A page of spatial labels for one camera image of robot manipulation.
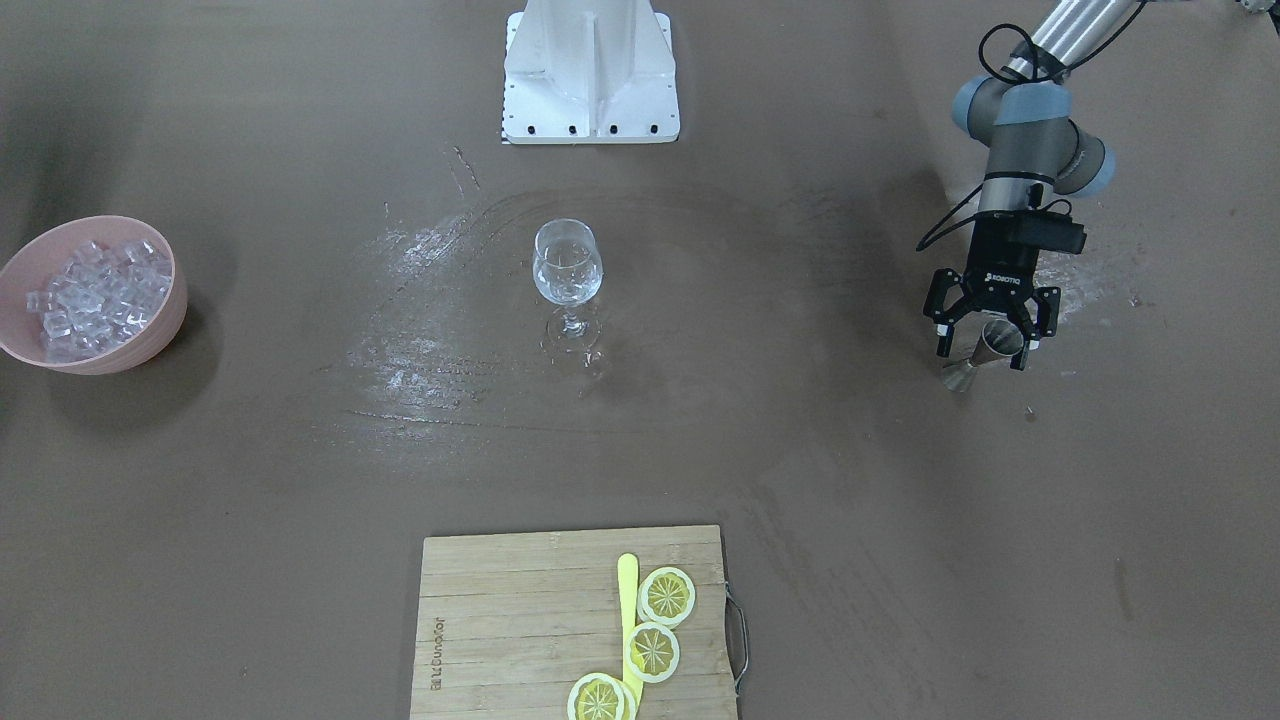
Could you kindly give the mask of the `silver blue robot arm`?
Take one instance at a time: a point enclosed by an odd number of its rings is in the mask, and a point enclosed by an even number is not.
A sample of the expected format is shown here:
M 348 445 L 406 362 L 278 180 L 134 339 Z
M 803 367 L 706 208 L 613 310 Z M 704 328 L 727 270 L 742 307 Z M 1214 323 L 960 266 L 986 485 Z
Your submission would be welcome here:
M 1057 332 L 1061 291 L 1036 284 L 1043 252 L 1078 255 L 1085 228 L 1055 202 L 1105 190 L 1116 155 L 1073 119 L 1070 76 L 1114 42 L 1144 10 L 1143 1 L 1061 1 L 1002 67 L 983 64 L 959 91 L 955 126 L 988 152 L 982 182 L 968 195 L 975 211 L 948 211 L 918 242 L 919 250 L 970 228 L 961 270 L 938 269 L 923 305 L 938 336 L 936 352 L 951 354 L 956 325 L 983 313 L 1007 327 L 1010 366 Z

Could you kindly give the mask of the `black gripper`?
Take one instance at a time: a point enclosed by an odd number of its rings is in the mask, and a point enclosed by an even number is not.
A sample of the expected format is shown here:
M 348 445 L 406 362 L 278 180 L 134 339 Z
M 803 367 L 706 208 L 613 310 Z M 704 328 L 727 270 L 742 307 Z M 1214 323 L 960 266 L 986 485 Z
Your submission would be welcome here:
M 1010 242 L 1016 213 L 977 214 L 963 275 L 950 268 L 934 272 L 922 313 L 934 324 L 938 357 L 950 356 L 955 325 L 969 313 L 995 313 L 1018 328 L 1023 346 L 1009 363 L 1018 372 L 1042 340 L 1057 334 L 1061 290 L 1034 288 L 1039 250 Z

